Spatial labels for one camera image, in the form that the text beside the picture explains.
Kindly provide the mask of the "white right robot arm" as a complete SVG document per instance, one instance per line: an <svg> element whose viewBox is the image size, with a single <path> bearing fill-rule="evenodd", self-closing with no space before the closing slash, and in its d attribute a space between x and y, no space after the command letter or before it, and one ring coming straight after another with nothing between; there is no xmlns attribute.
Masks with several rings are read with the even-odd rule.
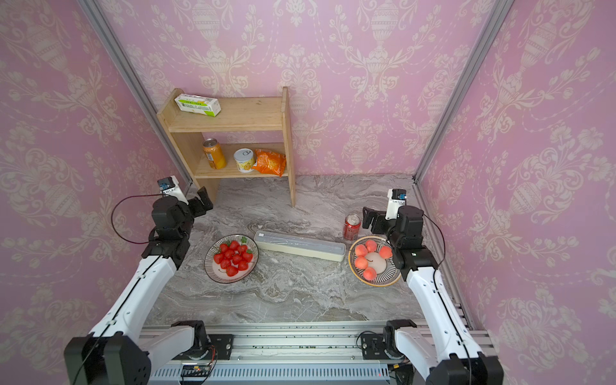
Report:
<svg viewBox="0 0 616 385"><path fill-rule="evenodd" d="M424 245L423 210L401 206L394 218L365 207L363 227L383 234L393 263L418 301L432 338L426 340L414 322L391 320L383 329L388 353L404 356L427 384L502 384L504 369L487 355L457 313L445 288L440 265Z"/></svg>

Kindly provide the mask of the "cream plastic wrap dispenser box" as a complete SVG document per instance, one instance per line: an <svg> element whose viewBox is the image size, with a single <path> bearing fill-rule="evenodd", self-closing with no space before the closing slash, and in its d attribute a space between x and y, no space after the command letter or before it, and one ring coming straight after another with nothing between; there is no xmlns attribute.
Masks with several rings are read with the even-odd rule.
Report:
<svg viewBox="0 0 616 385"><path fill-rule="evenodd" d="M327 261L341 262L347 254L347 248L344 243L290 234L278 234L259 230L255 233L253 240L260 250L288 253Z"/></svg>

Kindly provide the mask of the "patterned plate of strawberries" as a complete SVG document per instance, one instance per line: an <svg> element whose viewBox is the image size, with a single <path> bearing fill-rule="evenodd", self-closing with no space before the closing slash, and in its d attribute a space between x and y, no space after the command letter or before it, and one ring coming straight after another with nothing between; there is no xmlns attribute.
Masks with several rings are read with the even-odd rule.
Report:
<svg viewBox="0 0 616 385"><path fill-rule="evenodd" d="M233 234L216 241L208 251L204 268L210 279L231 284L246 278L258 263L258 246L253 238Z"/></svg>

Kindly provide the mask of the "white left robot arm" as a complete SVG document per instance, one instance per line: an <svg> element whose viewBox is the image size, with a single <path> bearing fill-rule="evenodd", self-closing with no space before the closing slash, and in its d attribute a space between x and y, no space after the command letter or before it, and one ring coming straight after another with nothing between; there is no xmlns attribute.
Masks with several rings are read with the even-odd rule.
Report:
<svg viewBox="0 0 616 385"><path fill-rule="evenodd" d="M169 178L152 206L155 227L129 284L107 314L64 350L72 384L146 384L153 372L186 352L216 354L202 321L181 321L150 342L138 340L153 305L189 251L196 218L213 209L206 188L187 198Z"/></svg>

